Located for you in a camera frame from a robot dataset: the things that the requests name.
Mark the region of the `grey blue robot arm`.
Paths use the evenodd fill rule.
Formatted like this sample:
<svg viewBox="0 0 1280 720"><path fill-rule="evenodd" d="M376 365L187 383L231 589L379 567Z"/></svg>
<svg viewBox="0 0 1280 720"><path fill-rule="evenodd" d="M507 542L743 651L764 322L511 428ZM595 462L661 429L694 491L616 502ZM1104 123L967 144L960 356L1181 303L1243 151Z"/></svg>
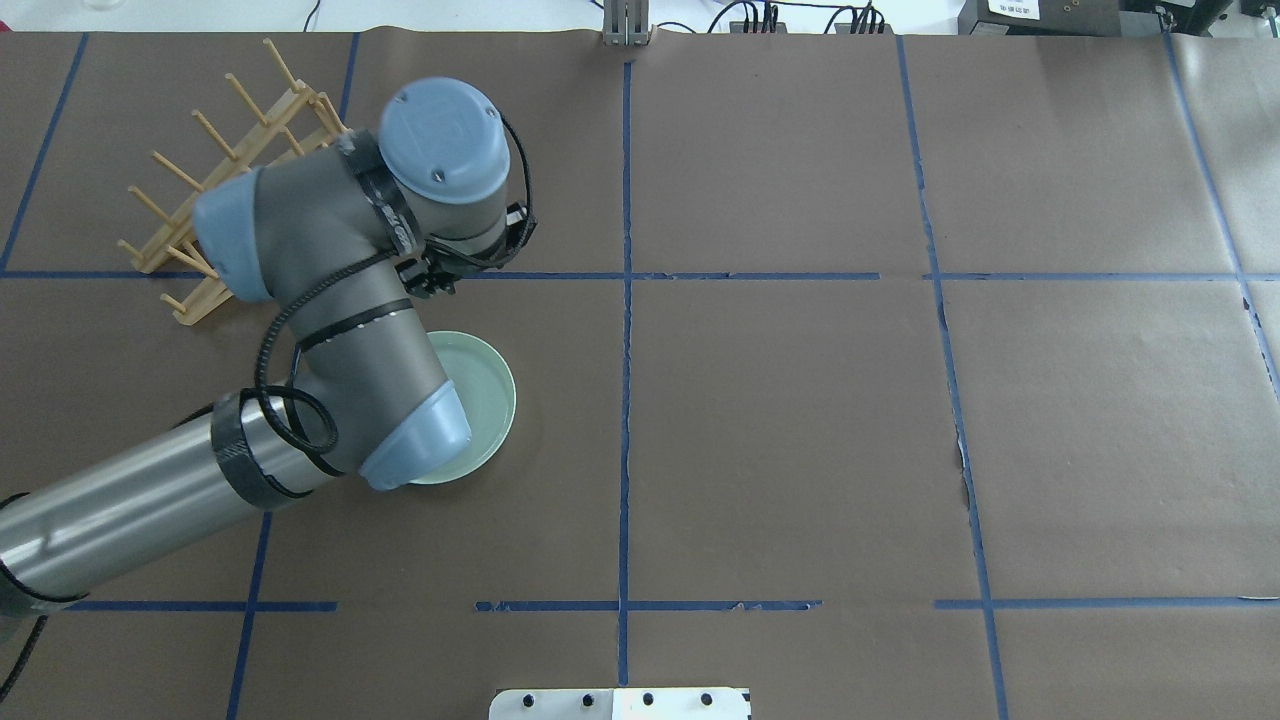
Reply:
<svg viewBox="0 0 1280 720"><path fill-rule="evenodd" d="M278 307L253 377L166 433L3 505L3 628L329 480L415 483L462 456L474 429L415 309L499 269L529 241L511 202L525 152L479 88L416 79L374 129L257 168L195 205L197 238L230 292Z"/></svg>

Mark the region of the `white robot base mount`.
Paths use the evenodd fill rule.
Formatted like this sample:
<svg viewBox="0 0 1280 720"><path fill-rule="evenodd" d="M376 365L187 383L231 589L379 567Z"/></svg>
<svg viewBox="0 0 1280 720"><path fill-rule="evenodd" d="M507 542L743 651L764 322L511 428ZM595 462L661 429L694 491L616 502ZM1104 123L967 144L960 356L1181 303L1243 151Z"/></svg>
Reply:
<svg viewBox="0 0 1280 720"><path fill-rule="evenodd" d="M751 719L750 691L732 687L508 689L489 719Z"/></svg>

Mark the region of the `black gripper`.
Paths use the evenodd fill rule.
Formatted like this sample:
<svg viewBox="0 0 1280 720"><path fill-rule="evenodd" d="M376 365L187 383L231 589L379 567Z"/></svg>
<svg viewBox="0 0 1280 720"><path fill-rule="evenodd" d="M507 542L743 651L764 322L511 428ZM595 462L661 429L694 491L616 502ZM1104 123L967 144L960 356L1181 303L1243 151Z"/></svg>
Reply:
<svg viewBox="0 0 1280 720"><path fill-rule="evenodd" d="M425 233L410 258L396 263L396 274L406 292L417 299L453 295L456 284L488 270L499 270L515 260L538 227L527 204L513 202L502 219L480 236L449 240Z"/></svg>

